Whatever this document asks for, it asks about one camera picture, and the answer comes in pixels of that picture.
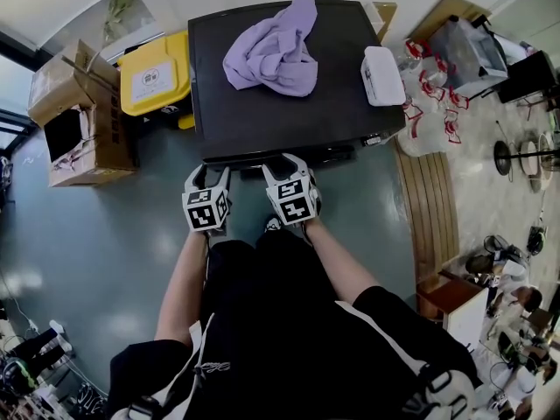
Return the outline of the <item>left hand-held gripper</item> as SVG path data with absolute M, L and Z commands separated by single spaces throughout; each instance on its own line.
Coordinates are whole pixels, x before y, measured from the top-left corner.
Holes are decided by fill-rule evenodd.
M 205 187 L 207 165 L 197 166 L 185 180 L 182 204 L 189 228 L 194 232 L 221 232 L 226 228 L 229 214 L 228 189 L 230 186 L 230 167 L 225 166 L 218 184 Z

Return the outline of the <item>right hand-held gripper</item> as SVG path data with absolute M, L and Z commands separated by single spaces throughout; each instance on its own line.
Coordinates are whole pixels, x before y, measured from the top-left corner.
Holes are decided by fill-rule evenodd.
M 313 171 L 300 157 L 290 153 L 282 156 L 296 166 L 287 179 L 278 180 L 267 164 L 262 165 L 271 205 L 285 226 L 316 218 L 322 207 L 322 198 Z

